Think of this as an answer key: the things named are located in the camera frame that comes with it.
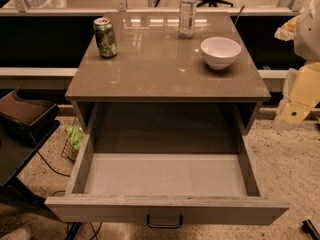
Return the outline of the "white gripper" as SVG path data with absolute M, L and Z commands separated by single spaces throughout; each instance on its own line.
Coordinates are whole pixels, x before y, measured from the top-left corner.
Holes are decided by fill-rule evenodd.
M 284 23 L 274 37 L 282 41 L 294 40 L 298 19 L 295 16 Z M 299 70 L 290 68 L 285 90 L 288 101 L 279 103 L 276 120 L 290 126 L 299 125 L 320 102 L 320 62 L 307 61 Z

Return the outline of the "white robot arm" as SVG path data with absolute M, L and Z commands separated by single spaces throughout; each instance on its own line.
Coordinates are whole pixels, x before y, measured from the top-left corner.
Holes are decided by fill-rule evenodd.
M 274 36 L 294 41 L 295 54 L 306 60 L 299 69 L 290 69 L 283 86 L 276 121 L 299 125 L 320 102 L 320 0 L 279 27 Z

